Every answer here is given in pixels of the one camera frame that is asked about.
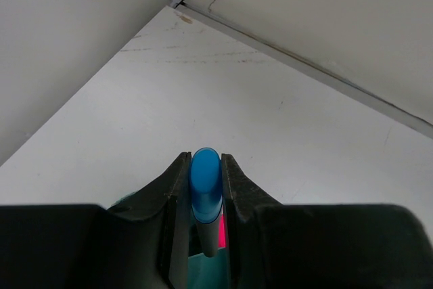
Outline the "black marker blue cap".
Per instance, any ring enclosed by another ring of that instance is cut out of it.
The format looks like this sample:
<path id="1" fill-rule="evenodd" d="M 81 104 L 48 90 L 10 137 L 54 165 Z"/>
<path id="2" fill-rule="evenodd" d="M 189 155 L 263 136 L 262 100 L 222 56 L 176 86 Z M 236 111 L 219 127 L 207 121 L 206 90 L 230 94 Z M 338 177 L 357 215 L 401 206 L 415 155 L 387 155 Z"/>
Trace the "black marker blue cap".
<path id="1" fill-rule="evenodd" d="M 206 257 L 214 257 L 219 249 L 223 211 L 222 167 L 216 150 L 201 148 L 193 155 L 189 168 L 189 191 L 202 252 Z"/>

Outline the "black marker pink cap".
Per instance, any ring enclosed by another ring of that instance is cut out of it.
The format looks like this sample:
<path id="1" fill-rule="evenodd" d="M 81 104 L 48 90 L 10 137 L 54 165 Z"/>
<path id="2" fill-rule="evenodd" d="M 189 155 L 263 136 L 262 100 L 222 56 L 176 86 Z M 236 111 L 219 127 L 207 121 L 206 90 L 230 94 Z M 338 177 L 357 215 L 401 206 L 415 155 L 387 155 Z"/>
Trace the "black marker pink cap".
<path id="1" fill-rule="evenodd" d="M 219 246 L 219 248 L 225 248 L 226 247 L 224 214 L 221 215 L 220 220 L 219 220 L 218 246 Z"/>

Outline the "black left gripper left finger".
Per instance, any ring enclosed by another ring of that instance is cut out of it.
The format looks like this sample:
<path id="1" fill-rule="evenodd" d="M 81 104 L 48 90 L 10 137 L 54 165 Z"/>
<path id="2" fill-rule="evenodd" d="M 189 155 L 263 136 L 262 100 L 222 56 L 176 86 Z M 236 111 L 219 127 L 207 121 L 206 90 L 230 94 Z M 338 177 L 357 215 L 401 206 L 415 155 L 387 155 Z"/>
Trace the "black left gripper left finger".
<path id="1" fill-rule="evenodd" d="M 185 288 L 189 249 L 189 152 L 159 177 L 108 209 L 113 284 L 121 288 Z"/>

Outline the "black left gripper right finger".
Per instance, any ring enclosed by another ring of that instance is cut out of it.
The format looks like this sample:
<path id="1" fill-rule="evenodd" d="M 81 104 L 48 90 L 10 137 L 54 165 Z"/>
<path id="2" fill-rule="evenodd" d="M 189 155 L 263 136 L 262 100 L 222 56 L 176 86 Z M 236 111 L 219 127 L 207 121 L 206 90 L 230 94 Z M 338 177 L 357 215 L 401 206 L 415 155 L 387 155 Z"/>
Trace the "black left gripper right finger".
<path id="1" fill-rule="evenodd" d="M 230 154 L 221 156 L 227 272 L 230 288 L 265 288 L 256 209 L 280 203 L 253 182 Z"/>

